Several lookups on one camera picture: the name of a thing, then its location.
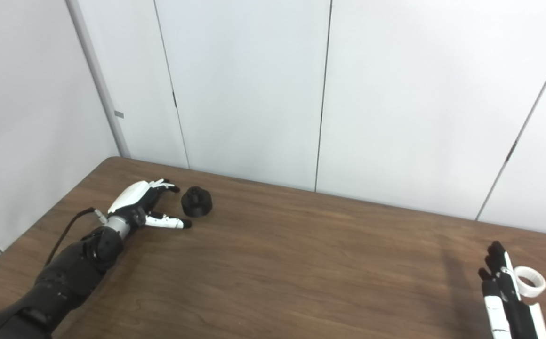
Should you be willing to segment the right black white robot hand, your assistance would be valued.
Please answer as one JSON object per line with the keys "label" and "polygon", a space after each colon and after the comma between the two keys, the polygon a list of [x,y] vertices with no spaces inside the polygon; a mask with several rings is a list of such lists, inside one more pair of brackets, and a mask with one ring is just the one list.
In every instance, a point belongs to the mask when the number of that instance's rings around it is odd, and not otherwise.
{"label": "right black white robot hand", "polygon": [[499,241],[487,248],[486,268],[480,268],[482,296],[494,339],[546,339],[546,322],[537,298],[546,290],[546,279],[528,266],[513,266]]}

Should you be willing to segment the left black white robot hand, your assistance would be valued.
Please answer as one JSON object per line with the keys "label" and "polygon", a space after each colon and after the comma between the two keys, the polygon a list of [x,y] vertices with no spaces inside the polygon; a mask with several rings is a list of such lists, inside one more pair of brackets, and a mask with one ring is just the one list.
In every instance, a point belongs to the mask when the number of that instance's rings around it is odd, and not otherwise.
{"label": "left black white robot hand", "polygon": [[152,182],[142,180],[133,183],[114,200],[107,211],[107,217],[122,219],[122,222],[128,225],[129,231],[144,226],[162,229],[191,229],[192,222],[188,219],[154,212],[162,194],[167,191],[178,193],[180,189],[164,178]]}

